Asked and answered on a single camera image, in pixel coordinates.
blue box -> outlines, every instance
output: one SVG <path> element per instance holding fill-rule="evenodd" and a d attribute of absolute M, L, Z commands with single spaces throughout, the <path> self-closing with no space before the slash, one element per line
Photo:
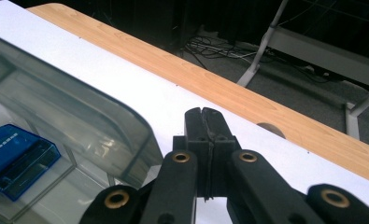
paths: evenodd
<path fill-rule="evenodd" d="M 40 136 L 11 124 L 0 127 L 0 192 L 16 201 L 60 156 Z"/>

black plastic part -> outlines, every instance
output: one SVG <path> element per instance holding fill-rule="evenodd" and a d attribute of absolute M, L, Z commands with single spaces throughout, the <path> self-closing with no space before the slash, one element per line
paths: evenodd
<path fill-rule="evenodd" d="M 195 220 L 196 156 L 187 150 L 168 153 L 152 187 L 142 224 L 189 224 Z"/>
<path fill-rule="evenodd" d="M 136 189 L 129 186 L 113 186 L 101 191 L 81 218 L 80 224 L 94 223 L 116 223 L 132 224 L 138 223 L 141 214 L 139 208 L 140 200 Z M 127 201 L 118 208 L 107 207 L 110 203 L 118 204 Z"/>
<path fill-rule="evenodd" d="M 327 184 L 312 186 L 306 202 L 326 223 L 369 223 L 369 207 L 344 189 Z"/>
<path fill-rule="evenodd" d="M 198 158 L 198 197 L 226 197 L 226 164 L 241 149 L 221 112 L 196 107 L 185 113 L 185 136 L 175 136 L 173 150 L 186 149 Z"/>
<path fill-rule="evenodd" d="M 227 199 L 227 211 L 233 224 L 255 224 L 256 219 L 245 203 Z"/>
<path fill-rule="evenodd" d="M 243 199 L 257 223 L 323 223 L 261 154 L 235 151 L 229 170 L 234 184 L 229 200 Z"/>

black cable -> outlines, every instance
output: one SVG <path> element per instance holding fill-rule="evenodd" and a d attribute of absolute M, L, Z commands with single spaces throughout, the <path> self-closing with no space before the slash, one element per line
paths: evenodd
<path fill-rule="evenodd" d="M 207 70 L 208 71 L 208 69 L 206 68 L 206 66 L 201 62 L 201 60 L 199 60 L 198 59 L 198 57 L 196 57 L 196 55 L 194 54 L 194 53 L 192 53 L 192 51 L 190 50 L 190 49 L 187 49 L 187 47 L 185 47 L 185 49 L 184 50 L 186 50 L 188 53 L 190 53 L 190 55 L 192 55 L 192 57 L 193 58 L 195 58 L 196 59 L 196 61 L 198 61 L 198 63 L 199 64 L 201 64 L 201 66 L 203 67 L 203 68 L 205 68 L 205 70 Z"/>
<path fill-rule="evenodd" d="M 200 35 L 190 38 L 186 47 L 191 50 L 192 53 L 199 54 L 207 59 L 244 59 L 255 53 L 254 51 L 231 45 L 224 40 Z"/>
<path fill-rule="evenodd" d="M 316 20 L 314 20 L 313 22 L 312 22 L 312 24 L 310 24 L 309 26 L 308 26 L 308 28 L 305 30 L 305 31 L 303 31 L 303 35 L 306 35 L 309 31 L 311 31 L 315 26 L 316 26 L 316 24 L 318 24 L 322 19 L 323 19 L 323 17 L 324 17 L 324 15 L 334 6 L 336 4 L 336 1 L 334 1 L 331 5 L 329 5 L 329 7 L 326 7 L 325 8 L 325 10 L 323 11 L 323 13 L 321 13 L 321 15 L 319 15 L 319 17 L 316 19 Z"/>
<path fill-rule="evenodd" d="M 281 26 L 281 25 L 283 25 L 283 24 L 286 24 L 287 22 L 293 21 L 293 20 L 297 19 L 298 17 L 302 16 L 304 13 L 306 13 L 308 10 L 310 10 L 312 7 L 314 7 L 314 6 L 317 4 L 317 2 L 318 2 L 318 1 L 319 1 L 319 0 L 315 0 L 315 1 L 312 3 L 312 5 L 310 5 L 310 7 L 306 8 L 305 10 L 303 10 L 303 11 L 302 11 L 302 12 L 300 12 L 300 13 L 298 13 L 297 15 L 295 15 L 295 16 L 293 16 L 293 17 L 291 17 L 290 19 L 288 19 L 288 20 L 286 20 L 286 21 L 283 21 L 283 22 L 279 23 L 277 26 Z"/>
<path fill-rule="evenodd" d="M 322 5 L 322 4 L 311 2 L 310 0 L 302 0 L 302 1 L 307 2 L 307 3 L 310 3 L 310 4 L 315 4 L 315 6 L 317 6 L 317 7 L 326 7 L 326 6 Z M 329 8 L 329 10 L 331 10 L 331 11 L 333 11 L 333 12 L 340 13 L 340 14 L 342 14 L 342 15 L 346 15 L 346 16 L 349 16 L 349 17 L 355 18 L 355 19 L 357 19 L 357 20 L 361 20 L 361 21 L 367 21 L 367 22 L 369 22 L 369 20 L 368 20 L 368 19 L 366 19 L 366 18 L 362 18 L 362 17 L 359 17 L 359 16 L 355 16 L 355 15 L 352 15 L 352 14 L 350 14 L 350 13 L 347 13 L 347 12 L 342 11 L 342 10 L 339 10 L 339 9 Z"/>
<path fill-rule="evenodd" d="M 304 71 L 303 69 L 301 69 L 300 66 L 290 62 L 290 61 L 287 61 L 283 58 L 280 58 L 278 56 L 276 56 L 275 54 L 265 54 L 267 57 L 269 58 L 273 58 L 275 61 L 277 62 L 282 62 L 282 63 L 285 63 L 291 67 L 293 67 L 294 69 L 296 69 L 298 72 L 302 73 L 303 75 L 305 75 L 306 78 L 308 78 L 309 80 L 311 80 L 312 82 L 315 82 L 315 83 L 319 83 L 319 84 L 324 84 L 324 83 L 328 83 L 330 82 L 331 80 L 329 80 L 328 78 L 325 78 L 325 77 L 321 77 L 322 80 L 317 80 L 314 78 L 315 74 L 310 74 L 310 73 L 307 73 L 306 71 Z"/>

brass insert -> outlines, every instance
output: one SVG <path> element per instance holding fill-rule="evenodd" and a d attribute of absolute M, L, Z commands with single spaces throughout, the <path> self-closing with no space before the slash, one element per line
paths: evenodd
<path fill-rule="evenodd" d="M 240 160 L 246 162 L 255 162 L 257 160 L 257 156 L 250 152 L 242 152 L 239 155 Z"/>
<path fill-rule="evenodd" d="M 117 189 L 110 192 L 105 199 L 107 208 L 116 209 L 121 208 L 129 202 L 129 194 L 123 189 Z"/>
<path fill-rule="evenodd" d="M 184 152 L 179 152 L 173 155 L 173 161 L 175 162 L 187 162 L 190 160 L 190 155 Z"/>
<path fill-rule="evenodd" d="M 350 206 L 349 199 L 342 193 L 332 190 L 324 189 L 321 192 L 321 198 L 326 202 L 335 207 L 346 208 Z"/>

transparent plastic bin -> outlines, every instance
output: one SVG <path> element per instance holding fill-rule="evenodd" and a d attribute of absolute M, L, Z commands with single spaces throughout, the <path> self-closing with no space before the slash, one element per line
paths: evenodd
<path fill-rule="evenodd" d="M 163 160 L 134 110 L 0 40 L 0 126 L 8 123 L 62 157 L 16 202 L 0 194 L 0 223 L 78 223 L 102 189 L 141 188 Z"/>

